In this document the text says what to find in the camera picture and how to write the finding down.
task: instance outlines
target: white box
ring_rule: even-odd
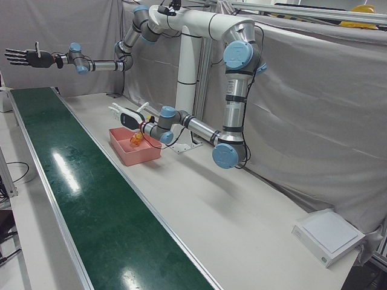
[[[327,268],[361,243],[365,235],[334,211],[308,214],[292,233]]]
[[[12,104],[7,91],[0,88],[0,112],[5,113],[12,110]]]

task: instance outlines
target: metal bracket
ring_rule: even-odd
[[[11,174],[8,170],[7,163],[5,162],[4,155],[2,154],[0,148],[0,177],[5,185],[5,190],[7,191],[8,197],[13,198],[14,196],[19,195],[17,188],[12,182]]]
[[[183,128],[182,125],[174,124],[172,125],[171,131],[174,133],[176,137],[178,137],[182,128]],[[189,130],[184,130],[179,140],[170,148],[176,153],[180,154],[183,152],[190,151],[194,148],[200,147],[202,145],[203,145],[203,142],[198,141],[195,138],[192,138],[191,132]]]

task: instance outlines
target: aluminum rail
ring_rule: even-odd
[[[188,0],[190,2],[216,5],[216,0]],[[230,1],[236,9],[255,10],[261,12],[270,12],[290,16],[300,16],[309,18],[318,18],[326,20],[337,20],[337,21],[350,21],[360,22],[367,24],[376,25],[387,25],[387,14],[374,14],[374,13],[362,13],[362,12],[351,12],[351,11],[335,11],[326,9],[316,8],[300,8],[300,7],[284,7],[275,5],[264,5],[264,4],[253,4]]]

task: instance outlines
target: green conveyor belt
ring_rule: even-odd
[[[95,289],[213,289],[51,88],[11,93]]]

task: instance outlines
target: robotic arm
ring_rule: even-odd
[[[6,49],[5,56],[12,65],[32,66],[33,68],[49,68],[56,63],[59,69],[64,65],[74,65],[79,74],[87,74],[89,71],[127,71],[133,66],[132,47],[140,37],[145,41],[154,43],[160,37],[164,29],[148,25],[148,10],[145,5],[139,5],[134,9],[132,27],[125,37],[117,42],[114,51],[118,59],[115,60],[92,60],[82,54],[79,43],[70,44],[67,53],[51,54],[41,51],[39,43],[35,43],[35,50],[11,50]]]

